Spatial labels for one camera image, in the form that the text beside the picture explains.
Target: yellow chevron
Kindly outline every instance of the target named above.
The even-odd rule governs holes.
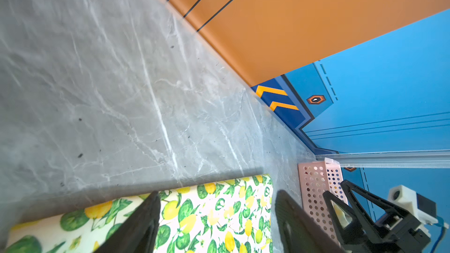
[[[275,93],[275,94],[284,95],[284,96],[288,95],[286,92],[284,92],[284,90],[281,90],[281,89],[275,89],[275,88],[270,88],[270,87],[261,86],[261,85],[258,86],[258,88],[256,88],[256,94],[258,95],[258,97],[261,98],[262,93],[264,93],[264,92]]]
[[[272,102],[270,104],[270,109],[275,111],[275,109],[279,106],[282,108],[286,108],[286,109],[298,110],[298,108],[293,104],[283,104],[283,103],[279,103],[279,102]]]

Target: lemon pattern cloth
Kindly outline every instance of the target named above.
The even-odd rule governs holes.
[[[154,252],[272,253],[272,193],[269,175],[161,191]],[[17,225],[5,252],[93,252],[147,197],[124,197]]]

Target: pink perforated basket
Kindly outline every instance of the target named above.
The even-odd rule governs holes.
[[[343,178],[339,162],[325,158],[324,161],[301,163],[298,165],[298,173],[303,209],[331,239],[338,243],[323,193],[329,190],[348,204],[340,186]]]

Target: marble surface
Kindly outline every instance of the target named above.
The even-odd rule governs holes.
[[[0,0],[0,65],[3,242],[19,221],[260,173],[300,201],[313,154],[162,0]]]

